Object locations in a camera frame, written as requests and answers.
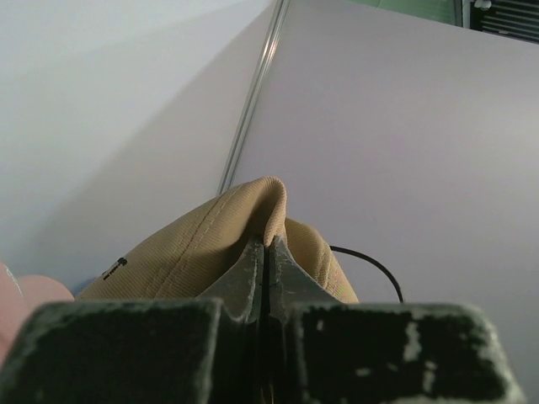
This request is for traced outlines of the beige cap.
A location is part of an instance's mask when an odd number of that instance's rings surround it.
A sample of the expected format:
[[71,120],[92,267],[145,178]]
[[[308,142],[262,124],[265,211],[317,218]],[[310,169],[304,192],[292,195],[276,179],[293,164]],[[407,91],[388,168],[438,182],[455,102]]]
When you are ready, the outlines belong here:
[[240,184],[149,236],[87,286],[80,300],[192,298],[217,281],[259,235],[286,240],[296,263],[344,303],[358,298],[319,232],[286,215],[287,192],[276,177]]

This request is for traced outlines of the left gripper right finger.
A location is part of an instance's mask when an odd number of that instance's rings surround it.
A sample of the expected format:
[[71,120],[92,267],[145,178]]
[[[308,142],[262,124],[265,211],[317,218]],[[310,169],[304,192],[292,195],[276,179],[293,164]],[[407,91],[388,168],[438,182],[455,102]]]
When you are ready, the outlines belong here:
[[276,238],[265,264],[273,403],[523,403],[494,325],[474,306],[345,304]]

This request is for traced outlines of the pink baseball cap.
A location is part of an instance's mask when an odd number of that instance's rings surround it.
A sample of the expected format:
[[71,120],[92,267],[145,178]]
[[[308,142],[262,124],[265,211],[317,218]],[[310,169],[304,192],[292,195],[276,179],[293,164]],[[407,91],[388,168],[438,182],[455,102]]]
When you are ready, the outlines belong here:
[[74,301],[74,296],[63,284],[42,275],[16,278],[1,263],[1,364],[32,312],[39,306],[58,301]]

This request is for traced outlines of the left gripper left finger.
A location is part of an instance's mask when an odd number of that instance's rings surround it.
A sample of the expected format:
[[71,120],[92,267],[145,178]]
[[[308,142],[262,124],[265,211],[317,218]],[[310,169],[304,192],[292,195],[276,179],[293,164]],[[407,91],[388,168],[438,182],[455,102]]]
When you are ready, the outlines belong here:
[[264,245],[194,299],[50,303],[1,370],[4,403],[260,403]]

